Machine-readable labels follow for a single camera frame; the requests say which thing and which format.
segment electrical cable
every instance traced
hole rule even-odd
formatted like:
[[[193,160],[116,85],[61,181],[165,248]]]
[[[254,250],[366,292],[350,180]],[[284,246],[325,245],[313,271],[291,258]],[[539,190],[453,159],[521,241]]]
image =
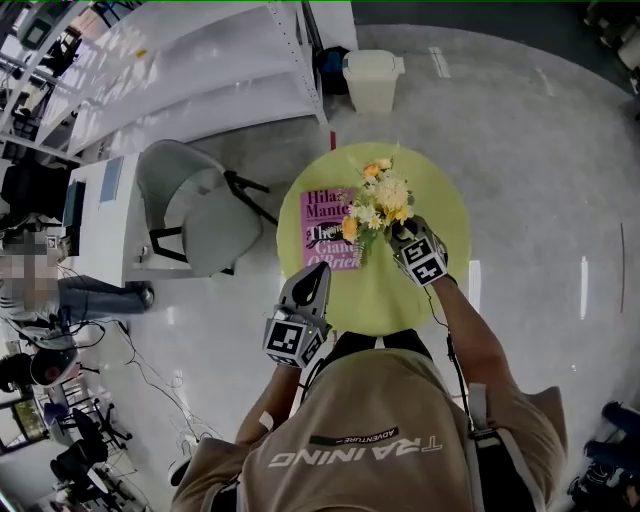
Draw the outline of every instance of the electrical cable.
[[[449,357],[449,361],[453,363],[454,368],[456,369],[456,373],[458,374],[458,385],[460,386],[460,396],[462,398],[462,405],[464,407],[464,412],[467,413],[469,419],[471,419],[471,415],[469,413],[469,404],[467,403],[467,394],[464,391],[464,377],[462,376],[462,370],[460,369],[460,363],[458,362],[458,356],[456,355],[455,348],[453,347],[453,340],[451,339],[451,330],[446,323],[438,320],[436,316],[435,309],[433,308],[433,301],[431,298],[431,294],[427,288],[424,288],[424,291],[427,293],[427,297],[429,297],[429,307],[431,308],[431,315],[436,323],[440,324],[442,327],[447,329],[447,356]]]
[[[167,383],[166,380],[162,377],[162,375],[160,375],[160,373],[158,373],[158,371],[146,361],[144,356],[142,356],[142,354],[140,354],[138,349],[136,349],[136,347],[133,344],[133,340],[131,339],[131,335],[129,334],[128,329],[122,324],[122,322],[119,321],[119,320],[112,320],[112,321],[115,322],[118,325],[118,327],[120,328],[121,334],[123,335],[124,339],[129,344],[129,346],[131,347],[131,350],[133,352],[131,359],[127,363],[125,363],[125,366],[128,366],[130,364],[135,364],[138,367],[138,369],[140,370],[140,374],[142,375],[143,380],[149,386],[157,389],[163,395],[165,395],[169,400],[171,400],[171,402],[180,410],[181,414],[184,416],[185,422],[187,423],[187,427],[185,429],[183,429],[183,430],[188,429],[191,432],[191,434],[193,435],[194,439],[196,439],[196,441],[200,441],[200,439],[202,439],[203,436],[198,436],[196,434],[195,430],[193,429],[193,426],[196,424],[194,422],[194,419],[195,419],[195,420],[198,420],[198,423],[200,423],[201,425],[205,426],[211,432],[216,434],[219,439],[222,439],[222,436],[220,435],[220,433],[216,429],[214,429],[209,424],[207,424],[205,421],[203,421],[202,418],[200,418],[200,417],[196,416],[195,414],[193,414],[193,412],[189,409],[189,407],[187,407],[187,405],[175,394],[175,391],[173,391],[173,390],[178,388],[178,387],[180,387],[182,385],[182,383],[180,383],[179,385],[172,385],[172,384]],[[142,366],[140,365],[140,363],[138,361],[135,360],[136,357],[138,357],[144,363],[144,365],[147,366],[147,368],[149,368],[160,379],[160,381],[165,386],[167,386],[169,389],[172,390],[172,393],[174,395],[173,397],[169,393],[167,393],[164,389],[160,388],[159,386],[156,386],[152,382],[149,382],[149,380],[147,379],[147,376],[144,373],[144,370],[143,370]]]

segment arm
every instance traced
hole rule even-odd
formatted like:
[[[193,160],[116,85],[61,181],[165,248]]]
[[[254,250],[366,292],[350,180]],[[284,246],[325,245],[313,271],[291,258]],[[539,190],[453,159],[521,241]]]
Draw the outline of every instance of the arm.
[[[300,368],[284,365],[276,367],[269,384],[240,425],[236,435],[237,445],[251,446],[267,434],[267,428],[260,423],[263,412],[269,413],[273,418],[273,430],[289,418],[301,373]]]
[[[431,284],[447,317],[451,341],[467,383],[485,384],[489,390],[516,386],[498,338],[455,283],[445,277]]]

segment black chair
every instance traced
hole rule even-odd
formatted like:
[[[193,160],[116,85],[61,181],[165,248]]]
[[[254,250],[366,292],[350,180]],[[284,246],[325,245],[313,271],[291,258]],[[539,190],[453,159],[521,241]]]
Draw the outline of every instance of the black chair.
[[[62,221],[71,170],[49,169],[36,162],[7,169],[0,196],[14,215],[41,213]]]
[[[98,462],[106,462],[108,456],[109,449],[102,439],[82,439],[52,460],[50,468],[80,503],[102,500],[108,510],[120,512],[121,508],[115,497],[100,490],[88,476],[92,466]]]

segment blue object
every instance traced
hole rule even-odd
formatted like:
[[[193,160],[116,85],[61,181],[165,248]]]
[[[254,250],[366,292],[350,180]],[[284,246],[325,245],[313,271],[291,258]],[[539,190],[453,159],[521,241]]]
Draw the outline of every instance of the blue object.
[[[118,194],[118,182],[120,181],[120,169],[122,169],[123,157],[114,158],[107,162],[102,179],[102,191],[100,192],[100,202],[113,201]]]
[[[69,414],[69,409],[62,404],[44,404],[44,422],[47,425],[53,424],[58,418],[64,418]]]
[[[324,73],[342,72],[342,57],[338,52],[332,51],[327,54],[327,60],[322,65],[322,71]]]

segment yellow flower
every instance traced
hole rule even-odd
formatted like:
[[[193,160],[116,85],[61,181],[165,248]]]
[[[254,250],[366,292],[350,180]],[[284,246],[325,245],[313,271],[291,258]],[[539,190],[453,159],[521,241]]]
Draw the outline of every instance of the yellow flower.
[[[380,166],[378,164],[369,164],[364,168],[363,174],[365,177],[375,178],[378,174],[380,174]]]
[[[376,164],[378,164],[378,167],[380,167],[380,169],[382,169],[383,171],[391,169],[391,166],[393,165],[393,163],[391,162],[391,158],[378,158],[376,160]]]
[[[377,213],[369,219],[369,227],[371,229],[380,229],[382,227],[382,219]]]
[[[358,231],[358,221],[353,217],[345,217],[342,219],[342,238],[348,242],[353,242],[356,239],[356,232]]]
[[[409,217],[413,217],[413,212],[411,211],[410,206],[405,205],[395,212],[395,219],[399,220],[401,225],[404,225],[404,221]]]

